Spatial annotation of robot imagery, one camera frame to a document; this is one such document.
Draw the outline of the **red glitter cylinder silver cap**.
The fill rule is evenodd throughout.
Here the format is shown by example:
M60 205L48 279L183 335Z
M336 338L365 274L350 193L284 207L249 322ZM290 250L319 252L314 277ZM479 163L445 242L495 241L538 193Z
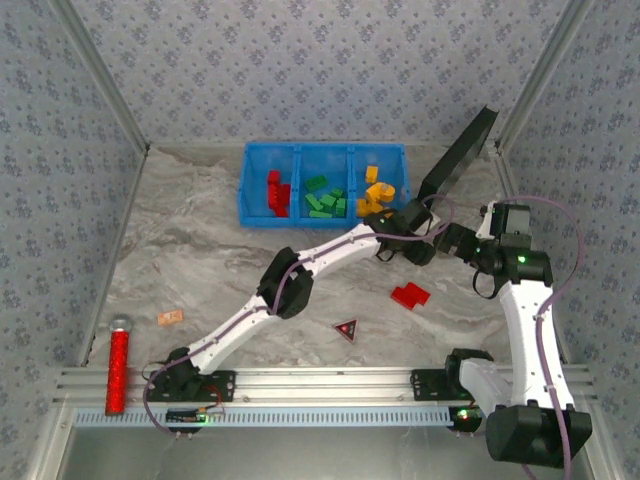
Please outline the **red glitter cylinder silver cap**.
M116 315L109 324L110 351L106 385L105 414L121 415L126 408L128 385L129 337L132 330L131 319L126 315Z

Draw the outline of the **black red triangle lego sign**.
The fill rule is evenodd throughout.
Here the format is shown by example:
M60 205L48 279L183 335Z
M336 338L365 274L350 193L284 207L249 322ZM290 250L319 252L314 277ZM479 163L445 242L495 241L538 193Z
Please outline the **black red triangle lego sign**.
M339 333L349 343L353 344L356 339L358 329L358 319L353 318L351 320L335 324L333 329Z

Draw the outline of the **yellow round-hole lego piece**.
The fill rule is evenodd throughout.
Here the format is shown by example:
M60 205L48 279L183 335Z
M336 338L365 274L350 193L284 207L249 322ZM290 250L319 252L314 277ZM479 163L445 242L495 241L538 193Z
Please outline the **yellow round-hole lego piece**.
M396 194L395 187L385 182L376 182L366 190L366 199L371 203L390 203Z

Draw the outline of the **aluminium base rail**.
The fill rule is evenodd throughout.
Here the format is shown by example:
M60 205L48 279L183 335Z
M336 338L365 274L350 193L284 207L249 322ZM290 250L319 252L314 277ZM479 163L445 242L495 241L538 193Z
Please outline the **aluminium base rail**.
M417 400L410 367L350 368L239 368L221 370L184 383L166 372L128 373L126 405L131 407L202 407L216 402L233 406L467 406L466 400ZM542 373L526 371L516 378L509 366L476 366L462 363L461 384L484 411L497 405L536 404L550 407L555 393L561 407L580 409L596 400L588 369L566 365L561 373L545 380Z

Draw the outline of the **aluminium frame post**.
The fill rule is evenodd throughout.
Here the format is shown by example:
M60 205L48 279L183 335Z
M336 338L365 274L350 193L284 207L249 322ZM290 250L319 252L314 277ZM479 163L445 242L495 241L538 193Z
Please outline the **aluminium frame post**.
M111 109L134 149L145 156L149 143L127 105L115 78L100 55L89 30L71 0L47 0L70 43L75 48L94 84Z
M496 149L500 154L506 155L514 147L537 101L595 3L596 0L567 0L499 135L495 138Z

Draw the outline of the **long black channel strip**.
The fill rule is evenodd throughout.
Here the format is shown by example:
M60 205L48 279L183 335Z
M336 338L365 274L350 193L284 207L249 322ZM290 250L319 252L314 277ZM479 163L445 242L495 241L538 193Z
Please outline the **long black channel strip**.
M444 155L423 178L417 199L433 209L480 155L499 113L487 106L473 118Z

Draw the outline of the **blue three-compartment bin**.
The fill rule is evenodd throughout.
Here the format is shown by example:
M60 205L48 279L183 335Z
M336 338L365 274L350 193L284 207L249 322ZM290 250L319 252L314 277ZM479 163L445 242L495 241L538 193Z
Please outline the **blue three-compartment bin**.
M395 187L395 198L387 205L404 206L410 198L410 183L407 156L401 144L248 143L237 192L239 222L244 227L350 229L361 221L356 217L356 200L366 199L366 190L372 185L365 181L368 165L379 167L378 182ZM280 184L291 185L288 218L277 218L271 210L267 185L270 170L280 171ZM311 194L319 200L333 188L343 190L347 203L344 218L336 216L335 207L322 210L332 213L331 219L309 217L311 209L305 201L309 192L304 181L318 175L324 175L328 185Z

